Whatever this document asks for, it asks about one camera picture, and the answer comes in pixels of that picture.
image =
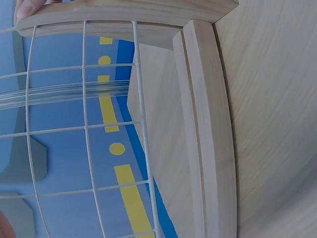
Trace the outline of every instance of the clear plastic tube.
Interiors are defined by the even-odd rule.
[[[105,96],[127,96],[129,80],[109,82],[87,82],[87,98]],[[83,99],[82,83],[30,88],[29,105],[56,103]],[[25,106],[25,89],[0,94],[0,110]]]

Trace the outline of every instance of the dark blue stripe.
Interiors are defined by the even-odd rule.
[[[117,63],[132,63],[133,55],[134,55],[134,44],[132,42],[120,40],[118,43]],[[115,79],[129,80],[131,75],[131,68],[132,67],[130,66],[117,67],[115,71]],[[117,101],[121,110],[123,120],[131,121],[132,118],[127,107],[127,97],[117,97]],[[137,159],[142,178],[146,180],[148,179],[148,175],[147,175],[145,154],[144,154],[142,145],[140,143],[138,134],[135,130],[134,125],[126,125],[125,127],[128,132],[128,136],[132,145],[133,152]],[[166,238],[178,238],[174,225],[164,206],[162,196],[160,195],[159,188],[155,180],[154,180],[154,189],[155,189],[155,195],[156,195],[156,201],[157,201],[157,207],[158,207],[158,220],[164,232],[164,235]]]

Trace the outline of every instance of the gray shape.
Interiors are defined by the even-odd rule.
[[[47,174],[47,149],[31,138],[33,168],[36,181]],[[26,136],[15,137],[12,141],[11,157],[8,166],[0,174],[0,183],[32,182]]]
[[[24,72],[23,39],[17,32],[13,31],[12,41],[15,71]],[[25,89],[26,76],[18,76],[17,81],[19,90]],[[25,131],[25,123],[25,107],[20,107],[16,117],[14,133]],[[36,181],[40,181],[47,173],[47,149],[33,138],[31,138],[31,149],[35,178]],[[12,140],[10,162],[0,174],[0,183],[25,182],[32,182],[27,139],[26,136],[14,137]]]
[[[0,193],[1,196],[19,195]],[[0,199],[0,210],[12,225],[17,238],[34,238],[35,226],[33,209],[21,199]]]

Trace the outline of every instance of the light wood wall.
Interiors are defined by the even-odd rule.
[[[239,4],[216,28],[236,134],[240,238],[315,238],[317,2]]]
[[[153,175],[178,237],[194,238],[193,198],[182,104],[174,52],[140,45],[144,98]],[[131,73],[128,108],[140,119],[135,67]],[[141,142],[140,125],[136,130]]]

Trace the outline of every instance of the wire mesh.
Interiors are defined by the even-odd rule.
[[[97,209],[99,223],[100,223],[100,226],[102,229],[103,237],[106,238],[106,230],[105,230],[103,218],[102,218],[102,215],[100,212],[100,204],[99,204],[99,200],[98,200],[97,191],[116,189],[116,188],[122,188],[122,187],[128,187],[128,186],[140,185],[140,184],[148,184],[149,185],[152,213],[153,213],[153,218],[154,218],[154,229],[152,229],[150,231],[143,232],[143,233],[121,236],[118,238],[132,238],[132,237],[143,236],[143,235],[151,234],[151,233],[155,233],[157,238],[161,237],[160,233],[159,233],[159,218],[158,218],[158,211],[157,211],[157,205],[156,205],[154,179],[153,179],[153,174],[152,174],[152,170],[151,170],[151,162],[150,162],[150,154],[149,154],[149,141],[148,141],[147,123],[146,123],[146,115],[145,115],[145,103],[144,103],[144,93],[143,93],[143,83],[142,83],[142,70],[141,70],[139,40],[138,40],[138,24],[135,21],[132,21],[131,23],[133,25],[133,36],[134,36],[134,45],[135,45],[135,61],[136,61],[135,64],[134,63],[116,63],[116,64],[103,64],[103,65],[100,65],[100,64],[98,64],[98,65],[86,65],[86,34],[87,34],[87,24],[88,23],[87,23],[87,21],[83,21],[82,65],[31,70],[32,52],[33,52],[34,41],[36,38],[36,32],[37,32],[37,28],[38,28],[38,26],[34,26],[32,40],[31,40],[31,46],[30,46],[30,52],[28,55],[27,71],[0,76],[0,80],[1,80],[1,79],[10,78],[10,77],[26,75],[25,90],[22,90],[21,92],[19,92],[20,94],[25,95],[25,102],[23,102],[23,101],[19,102],[20,103],[19,106],[25,105],[26,132],[0,135],[0,139],[13,138],[13,137],[18,137],[18,136],[26,136],[27,137],[29,164],[30,164],[32,183],[33,183],[33,188],[34,188],[34,193],[35,193],[34,195],[5,195],[5,196],[0,196],[0,199],[20,199],[20,198],[34,197],[37,201],[37,205],[38,205],[38,208],[39,208],[39,211],[41,214],[41,219],[43,221],[45,231],[47,233],[48,238],[53,238],[53,237],[48,230],[46,218],[45,218],[41,203],[39,201],[40,197],[62,196],[62,195],[91,193],[92,192],[94,194],[94,200],[95,200],[95,204],[96,204],[96,209]],[[0,34],[12,32],[15,30],[16,30],[15,27],[3,29],[3,30],[0,30]],[[88,125],[86,69],[87,68],[97,68],[97,67],[123,67],[123,66],[135,66],[136,67],[141,120],[140,121]],[[33,73],[63,71],[63,70],[72,70],[72,69],[81,69],[82,70],[82,99],[83,99],[83,106],[84,106],[84,122],[85,122],[84,126],[30,131],[29,106],[32,105],[32,100],[30,100],[30,98],[32,97],[32,93],[33,93],[32,89],[30,89],[30,75]],[[38,103],[39,104],[45,103],[45,99],[43,99],[42,102],[40,99],[40,101]],[[143,132],[143,137],[144,137],[144,152],[145,152],[145,158],[146,158],[148,179],[143,180],[143,181],[139,181],[139,182],[128,183],[128,184],[124,184],[124,185],[96,187],[95,179],[94,179],[94,171],[93,171],[93,166],[92,166],[91,151],[90,151],[89,129],[101,128],[101,127],[105,127],[105,126],[114,126],[114,125],[121,126],[121,125],[132,125],[132,124],[141,124],[142,125],[142,132]],[[84,130],[85,131],[92,188],[85,189],[85,190],[77,190],[77,191],[66,191],[66,192],[39,194],[37,191],[37,188],[36,188],[36,178],[35,178],[35,173],[34,173],[34,165],[33,165],[33,159],[32,159],[32,148],[31,148],[30,136],[36,135],[36,134],[47,134],[47,133],[72,131],[72,130]]]

